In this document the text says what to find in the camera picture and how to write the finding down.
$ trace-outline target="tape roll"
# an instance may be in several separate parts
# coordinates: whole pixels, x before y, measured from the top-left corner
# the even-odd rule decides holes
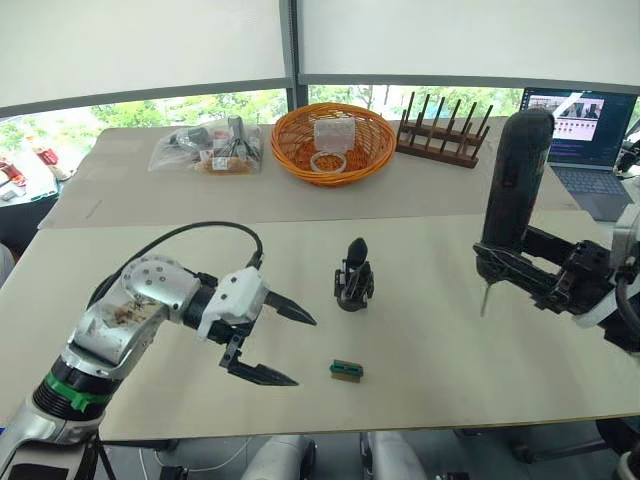
[[[342,164],[335,170],[323,170],[317,164],[316,161],[322,157],[336,157],[342,160]],[[347,157],[342,153],[331,152],[318,152],[311,157],[311,170],[318,173],[341,173],[347,168]]]

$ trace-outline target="laptop screen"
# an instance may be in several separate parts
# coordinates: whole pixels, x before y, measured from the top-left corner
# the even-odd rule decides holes
[[[635,101],[622,93],[525,88],[520,110],[544,108],[556,118],[549,162],[613,167]]]

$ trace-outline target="orange basket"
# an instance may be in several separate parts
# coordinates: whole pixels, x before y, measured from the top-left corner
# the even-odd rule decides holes
[[[314,122],[345,117],[353,117],[356,122],[355,145],[345,154],[345,170],[341,173],[314,172],[311,157],[318,151],[313,140]],[[296,177],[321,187],[339,187],[372,175],[389,163],[396,149],[396,135],[384,118],[365,108],[316,103],[298,108],[278,120],[271,135],[271,149],[280,165]],[[322,157],[317,165],[334,170],[336,165],[332,165],[332,161],[336,158]]]

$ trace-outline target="black cylinder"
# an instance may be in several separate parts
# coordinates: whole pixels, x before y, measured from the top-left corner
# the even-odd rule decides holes
[[[200,287],[182,314],[182,323],[189,328],[198,330],[200,322],[202,321],[202,314],[207,308],[207,305],[209,305],[214,293],[215,289],[211,287]],[[207,332],[207,338],[209,340],[220,344],[228,343],[233,335],[235,335],[233,327],[224,320],[216,320],[213,322],[211,327],[209,327],[209,332]]]
[[[66,388],[54,387],[52,385],[54,381],[63,384]],[[94,377],[69,367],[62,358],[58,357],[47,378],[33,393],[33,402],[45,413],[64,420],[94,420],[102,415],[108,400],[121,383],[121,380]],[[89,401],[86,406],[79,408],[72,404],[73,401],[69,398],[68,393],[66,395],[61,393],[62,389],[66,392],[86,394],[88,397],[100,397],[101,400]]]
[[[512,115],[502,130],[482,243],[522,251],[551,147],[554,118],[546,110]]]

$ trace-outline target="white tabletop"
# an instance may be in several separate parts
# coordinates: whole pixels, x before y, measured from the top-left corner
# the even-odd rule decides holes
[[[290,175],[273,158],[271,126],[258,175],[215,177],[148,172],[156,142],[172,128],[105,130],[41,228],[169,225],[210,219],[244,223],[475,214],[485,210],[503,117],[474,169],[396,153],[381,172],[341,188],[319,188]],[[551,168],[538,207],[579,210]]]
[[[640,413],[638,360],[603,340],[599,328],[540,311],[510,284],[492,288],[487,315],[479,316],[483,282],[471,247],[482,222],[481,215],[455,215],[256,225],[269,285],[318,325],[265,311],[242,358],[300,385],[259,387],[228,375],[218,366],[222,347],[167,323],[109,405],[103,437],[464,427]],[[601,235],[585,212],[539,212],[532,224],[571,241]],[[0,425],[47,372],[94,286],[167,230],[38,233],[0,290]],[[332,296],[333,271],[357,236],[369,245],[376,291],[366,311],[347,313]],[[235,231],[201,229],[157,251],[222,275],[243,265],[253,245]],[[362,382],[332,379],[334,359],[362,363]]]

